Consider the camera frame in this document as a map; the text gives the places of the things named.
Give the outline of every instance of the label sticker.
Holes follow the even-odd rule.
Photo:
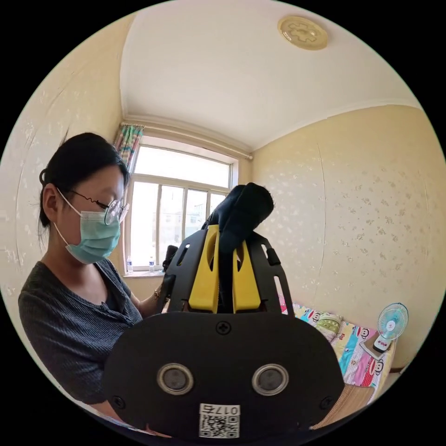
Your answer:
[[[200,404],[199,437],[239,438],[240,406]]]

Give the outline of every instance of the surgical face mask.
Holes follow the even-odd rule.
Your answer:
[[[119,219],[115,218],[110,224],[105,224],[105,211],[79,212],[60,191],[59,194],[80,216],[80,243],[78,245],[68,244],[57,225],[54,225],[60,238],[66,243],[68,252],[84,264],[96,263],[107,258],[118,245],[121,235]]]

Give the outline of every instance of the floral curtain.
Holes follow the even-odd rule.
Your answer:
[[[144,127],[141,125],[121,125],[116,137],[115,147],[130,170],[133,155],[139,147]]]

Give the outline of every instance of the ear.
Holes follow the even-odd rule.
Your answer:
[[[43,210],[52,223],[57,221],[58,210],[62,207],[61,197],[54,184],[47,184],[42,194]]]

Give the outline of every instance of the white ceiling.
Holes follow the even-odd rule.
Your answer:
[[[327,48],[287,42],[277,22],[289,14],[322,26]],[[384,104],[421,108],[361,40],[272,0],[174,0],[140,11],[124,46],[121,94],[126,119],[186,123],[249,151],[338,113]]]

